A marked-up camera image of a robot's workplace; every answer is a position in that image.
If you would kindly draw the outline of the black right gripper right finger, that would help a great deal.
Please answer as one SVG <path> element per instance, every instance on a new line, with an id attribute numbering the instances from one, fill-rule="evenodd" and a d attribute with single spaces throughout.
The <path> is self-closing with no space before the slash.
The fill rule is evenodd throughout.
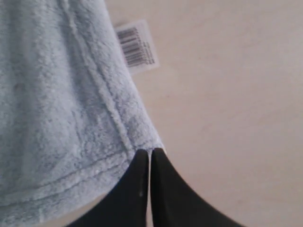
<path id="1" fill-rule="evenodd" d="M 161 148 L 151 153 L 150 195 L 155 227 L 241 227 L 203 200 L 180 176 Z"/>

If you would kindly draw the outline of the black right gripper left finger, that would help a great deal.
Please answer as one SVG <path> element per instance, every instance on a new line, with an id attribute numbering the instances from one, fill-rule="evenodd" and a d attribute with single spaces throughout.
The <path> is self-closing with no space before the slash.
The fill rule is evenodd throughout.
<path id="1" fill-rule="evenodd" d="M 148 152 L 136 151 L 116 186 L 69 227 L 145 227 L 149 185 Z"/>

